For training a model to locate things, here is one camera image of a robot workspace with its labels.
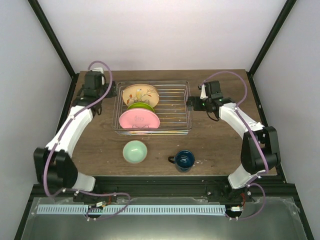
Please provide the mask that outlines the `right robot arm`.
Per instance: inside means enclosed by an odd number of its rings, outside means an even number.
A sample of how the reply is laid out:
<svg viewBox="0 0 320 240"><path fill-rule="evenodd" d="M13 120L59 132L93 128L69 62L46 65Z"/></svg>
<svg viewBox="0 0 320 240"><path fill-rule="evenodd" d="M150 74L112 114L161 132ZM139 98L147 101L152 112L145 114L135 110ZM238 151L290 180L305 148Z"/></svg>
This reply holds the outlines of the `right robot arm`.
<svg viewBox="0 0 320 240"><path fill-rule="evenodd" d="M240 166L228 176L229 184L222 188L225 200L236 200L241 188L280 164L277 130L250 118L231 98L201 99L190 96L186 105L194 111L213 113L216 122L226 122L242 139Z"/></svg>

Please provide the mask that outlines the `mint green bowl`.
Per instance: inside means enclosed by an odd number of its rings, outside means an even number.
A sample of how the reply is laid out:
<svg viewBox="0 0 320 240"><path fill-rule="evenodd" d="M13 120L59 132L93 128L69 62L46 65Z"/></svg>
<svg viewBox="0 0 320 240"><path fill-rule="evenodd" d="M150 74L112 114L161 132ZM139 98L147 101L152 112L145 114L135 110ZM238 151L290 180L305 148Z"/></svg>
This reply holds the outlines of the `mint green bowl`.
<svg viewBox="0 0 320 240"><path fill-rule="evenodd" d="M143 162L147 154L147 146L139 140L129 141L122 150L123 158L131 164Z"/></svg>

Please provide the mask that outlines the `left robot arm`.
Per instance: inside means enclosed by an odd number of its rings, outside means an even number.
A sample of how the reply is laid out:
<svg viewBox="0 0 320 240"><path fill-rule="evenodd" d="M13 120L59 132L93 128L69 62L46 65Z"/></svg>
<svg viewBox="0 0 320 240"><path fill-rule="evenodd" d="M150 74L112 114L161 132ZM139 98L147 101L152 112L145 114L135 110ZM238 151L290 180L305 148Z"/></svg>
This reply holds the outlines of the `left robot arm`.
<svg viewBox="0 0 320 240"><path fill-rule="evenodd" d="M84 192L89 201L97 202L102 189L95 185L93 176L78 171L72 160L75 146L87 125L101 113L102 100L113 95L115 83L84 84L84 95L73 101L62 127L46 147L38 147L33 153L36 177L43 184L48 197L72 190Z"/></svg>

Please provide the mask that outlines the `lime green plate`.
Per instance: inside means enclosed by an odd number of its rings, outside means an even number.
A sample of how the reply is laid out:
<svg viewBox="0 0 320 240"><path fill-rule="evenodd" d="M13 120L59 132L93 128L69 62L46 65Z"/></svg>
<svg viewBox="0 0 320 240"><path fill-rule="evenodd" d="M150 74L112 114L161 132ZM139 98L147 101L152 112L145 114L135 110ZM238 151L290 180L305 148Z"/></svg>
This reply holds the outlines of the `lime green plate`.
<svg viewBox="0 0 320 240"><path fill-rule="evenodd" d="M137 109L137 108L146 109L146 110L149 110L149 111L155 113L154 108L151 107L149 104L144 103L144 102L135 102L135 103L133 103L132 105L130 105L130 106L127 108L127 110Z"/></svg>

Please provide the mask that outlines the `plain pink plate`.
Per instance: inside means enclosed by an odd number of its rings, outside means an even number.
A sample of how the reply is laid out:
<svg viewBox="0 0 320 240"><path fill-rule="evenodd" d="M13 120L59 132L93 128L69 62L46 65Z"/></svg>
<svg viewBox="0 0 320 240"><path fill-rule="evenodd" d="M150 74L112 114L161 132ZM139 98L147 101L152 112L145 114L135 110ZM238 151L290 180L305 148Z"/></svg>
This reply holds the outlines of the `plain pink plate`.
<svg viewBox="0 0 320 240"><path fill-rule="evenodd" d="M118 121L123 129L157 129L160 126L159 117L144 108L126 110Z"/></svg>

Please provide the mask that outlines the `chrome wire dish rack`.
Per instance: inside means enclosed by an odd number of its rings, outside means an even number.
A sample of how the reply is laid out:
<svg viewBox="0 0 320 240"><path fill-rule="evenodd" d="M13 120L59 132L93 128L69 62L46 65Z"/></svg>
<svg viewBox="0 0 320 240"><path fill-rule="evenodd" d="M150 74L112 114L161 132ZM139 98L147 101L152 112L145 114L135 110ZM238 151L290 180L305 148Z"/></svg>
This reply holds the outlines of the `chrome wire dish rack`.
<svg viewBox="0 0 320 240"><path fill-rule="evenodd" d="M157 129L133 128L124 129L120 126L119 117L128 106L124 103L122 93L125 88L135 84L147 84L154 86L159 94L159 102L153 107L160 120ZM121 81L116 85L117 96L115 98L112 128L119 135L186 135L192 129L192 118L186 102L190 96L190 86L183 80L145 80L145 81Z"/></svg>

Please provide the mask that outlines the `dark blue mug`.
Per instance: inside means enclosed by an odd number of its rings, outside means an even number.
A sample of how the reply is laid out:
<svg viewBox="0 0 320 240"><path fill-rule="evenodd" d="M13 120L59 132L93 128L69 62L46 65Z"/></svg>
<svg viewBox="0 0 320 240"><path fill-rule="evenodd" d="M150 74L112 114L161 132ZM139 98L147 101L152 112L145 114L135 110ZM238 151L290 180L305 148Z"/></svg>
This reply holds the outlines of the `dark blue mug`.
<svg viewBox="0 0 320 240"><path fill-rule="evenodd" d="M181 150L176 155L168 157L168 161L174 164L175 168L181 173L190 171L195 160L194 154L188 150Z"/></svg>

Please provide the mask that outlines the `pink plate with bird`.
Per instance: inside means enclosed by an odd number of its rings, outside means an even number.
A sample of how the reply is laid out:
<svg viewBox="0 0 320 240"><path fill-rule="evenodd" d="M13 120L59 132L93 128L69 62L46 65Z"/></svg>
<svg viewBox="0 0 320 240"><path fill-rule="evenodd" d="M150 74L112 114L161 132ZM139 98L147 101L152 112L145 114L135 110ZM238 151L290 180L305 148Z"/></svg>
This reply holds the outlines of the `pink plate with bird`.
<svg viewBox="0 0 320 240"><path fill-rule="evenodd" d="M157 89L149 84L133 84L122 92L122 100L129 107L134 103L145 103L155 107L160 100Z"/></svg>

